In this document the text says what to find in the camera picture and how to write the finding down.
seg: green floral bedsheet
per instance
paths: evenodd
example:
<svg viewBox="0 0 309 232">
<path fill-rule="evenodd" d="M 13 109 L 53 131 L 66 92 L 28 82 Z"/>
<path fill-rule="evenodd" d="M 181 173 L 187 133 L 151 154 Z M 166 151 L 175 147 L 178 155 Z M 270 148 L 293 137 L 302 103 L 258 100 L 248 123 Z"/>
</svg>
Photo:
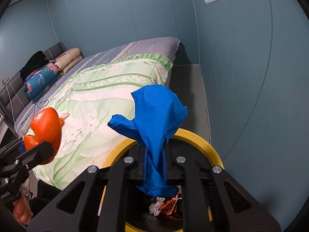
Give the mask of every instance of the green floral bedsheet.
<svg viewBox="0 0 309 232">
<path fill-rule="evenodd" d="M 46 105 L 70 115 L 62 127 L 59 152 L 51 163 L 33 169 L 36 177 L 64 189 L 88 166 L 101 168 L 125 139 L 107 126 L 112 115 L 133 119 L 131 93 L 145 85 L 164 85 L 172 66 L 163 55 L 139 54 L 73 74 Z"/>
</svg>

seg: gray bedsheet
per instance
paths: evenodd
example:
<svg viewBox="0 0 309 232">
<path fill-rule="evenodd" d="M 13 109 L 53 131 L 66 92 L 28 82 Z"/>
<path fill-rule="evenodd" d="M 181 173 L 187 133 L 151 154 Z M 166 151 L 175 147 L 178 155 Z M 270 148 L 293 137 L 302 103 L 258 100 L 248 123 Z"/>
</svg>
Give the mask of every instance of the gray bedsheet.
<svg viewBox="0 0 309 232">
<path fill-rule="evenodd" d="M 62 75 L 50 90 L 38 100 L 36 104 L 29 103 L 15 121 L 14 129 L 18 136 L 22 136 L 23 125 L 27 124 L 27 119 L 36 115 L 40 108 L 44 107 L 48 99 L 54 92 L 75 72 L 82 69 L 92 67 L 99 64 L 109 63 L 112 60 L 125 58 L 127 56 L 136 55 L 140 53 L 154 53 L 165 55 L 171 62 L 175 59 L 175 53 L 178 49 L 180 41 L 174 37 L 160 37 L 147 40 L 141 40 L 123 46 L 118 46 L 110 50 L 106 50 L 95 55 L 89 56 L 81 60 L 74 66 L 67 74 Z"/>
</svg>

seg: teal wall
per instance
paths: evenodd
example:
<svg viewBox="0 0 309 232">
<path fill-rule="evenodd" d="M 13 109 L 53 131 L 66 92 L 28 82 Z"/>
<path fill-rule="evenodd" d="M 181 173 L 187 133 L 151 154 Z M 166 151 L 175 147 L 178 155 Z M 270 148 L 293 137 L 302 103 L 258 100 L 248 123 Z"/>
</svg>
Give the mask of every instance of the teal wall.
<svg viewBox="0 0 309 232">
<path fill-rule="evenodd" d="M 193 0 L 47 0 L 59 41 L 85 56 L 129 42 L 178 37 L 199 63 Z"/>
<path fill-rule="evenodd" d="M 46 0 L 23 0 L 0 19 L 0 79 L 12 77 L 37 51 L 56 44 Z"/>
<path fill-rule="evenodd" d="M 309 193 L 309 21 L 296 0 L 194 0 L 211 143 L 285 229 Z"/>
</svg>

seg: gray leather headboard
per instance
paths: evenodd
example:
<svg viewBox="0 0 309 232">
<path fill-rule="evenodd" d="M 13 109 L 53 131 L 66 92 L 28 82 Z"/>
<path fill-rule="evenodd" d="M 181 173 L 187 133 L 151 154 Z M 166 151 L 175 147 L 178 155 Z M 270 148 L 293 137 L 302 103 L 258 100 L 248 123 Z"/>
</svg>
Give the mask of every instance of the gray leather headboard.
<svg viewBox="0 0 309 232">
<path fill-rule="evenodd" d="M 65 51 L 66 49 L 63 43 L 59 42 L 56 45 L 50 47 L 48 50 L 44 51 L 44 54 L 48 60 L 53 60 Z M 29 99 L 24 93 L 23 85 L 24 83 L 20 77 L 20 71 L 18 71 L 12 78 L 7 81 L 7 88 L 3 86 L 2 90 L 0 91 L 0 109 L 5 114 L 4 122 L 15 135 L 16 133 L 14 130 L 13 116 L 16 120 L 26 105 L 30 103 Z"/>
</svg>

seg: gray floor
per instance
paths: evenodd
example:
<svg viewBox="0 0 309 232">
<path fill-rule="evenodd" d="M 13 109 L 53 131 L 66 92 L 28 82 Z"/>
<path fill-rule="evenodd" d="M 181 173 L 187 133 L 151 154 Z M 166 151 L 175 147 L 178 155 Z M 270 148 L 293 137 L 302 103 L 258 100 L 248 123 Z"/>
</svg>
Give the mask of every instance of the gray floor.
<svg viewBox="0 0 309 232">
<path fill-rule="evenodd" d="M 188 108 L 188 117 L 181 128 L 210 141 L 206 96 L 199 65 L 175 65 L 169 88 Z"/>
<path fill-rule="evenodd" d="M 32 198 L 37 196 L 37 189 L 38 189 L 38 180 L 34 175 L 32 170 L 29 171 L 29 180 L 30 180 L 30 192 L 33 193 Z"/>
</svg>

